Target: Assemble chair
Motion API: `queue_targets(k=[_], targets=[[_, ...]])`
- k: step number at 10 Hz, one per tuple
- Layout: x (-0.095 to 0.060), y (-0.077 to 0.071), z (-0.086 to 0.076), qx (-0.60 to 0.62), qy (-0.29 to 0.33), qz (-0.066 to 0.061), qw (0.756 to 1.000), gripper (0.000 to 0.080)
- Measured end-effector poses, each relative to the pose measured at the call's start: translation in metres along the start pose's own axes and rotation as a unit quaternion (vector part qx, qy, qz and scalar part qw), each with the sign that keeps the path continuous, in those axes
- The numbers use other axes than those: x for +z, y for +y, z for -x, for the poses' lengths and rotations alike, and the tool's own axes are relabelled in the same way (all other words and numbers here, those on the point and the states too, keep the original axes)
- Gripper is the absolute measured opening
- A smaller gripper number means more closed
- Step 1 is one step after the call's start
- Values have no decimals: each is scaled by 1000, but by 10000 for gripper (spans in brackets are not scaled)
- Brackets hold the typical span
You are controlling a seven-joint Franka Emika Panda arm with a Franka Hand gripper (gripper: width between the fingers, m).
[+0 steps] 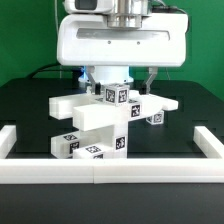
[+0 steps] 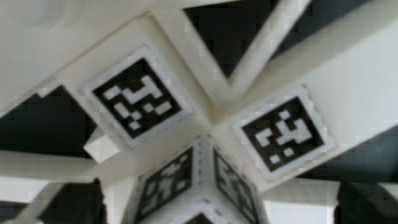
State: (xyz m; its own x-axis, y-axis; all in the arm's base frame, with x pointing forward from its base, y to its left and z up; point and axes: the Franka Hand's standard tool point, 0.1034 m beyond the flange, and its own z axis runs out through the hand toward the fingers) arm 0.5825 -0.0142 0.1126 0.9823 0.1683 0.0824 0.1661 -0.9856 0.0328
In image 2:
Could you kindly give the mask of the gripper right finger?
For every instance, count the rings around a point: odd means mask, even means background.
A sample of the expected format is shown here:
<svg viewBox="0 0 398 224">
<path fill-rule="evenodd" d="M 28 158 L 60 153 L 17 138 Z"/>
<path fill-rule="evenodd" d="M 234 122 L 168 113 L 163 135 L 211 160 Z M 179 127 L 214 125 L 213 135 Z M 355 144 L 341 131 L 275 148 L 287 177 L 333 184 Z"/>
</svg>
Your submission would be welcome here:
<svg viewBox="0 0 398 224">
<path fill-rule="evenodd" d="M 398 199 L 378 184 L 342 182 L 333 224 L 398 224 Z"/>
</svg>

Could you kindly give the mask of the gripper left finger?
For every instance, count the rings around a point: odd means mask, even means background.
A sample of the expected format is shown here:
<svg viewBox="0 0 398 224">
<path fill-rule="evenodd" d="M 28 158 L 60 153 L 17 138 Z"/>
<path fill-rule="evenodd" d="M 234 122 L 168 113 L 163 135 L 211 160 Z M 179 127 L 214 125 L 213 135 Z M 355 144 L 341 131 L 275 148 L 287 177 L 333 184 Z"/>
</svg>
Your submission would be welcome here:
<svg viewBox="0 0 398 224">
<path fill-rule="evenodd" d="M 106 224 L 99 182 L 67 183 L 38 215 L 42 224 Z"/>
</svg>

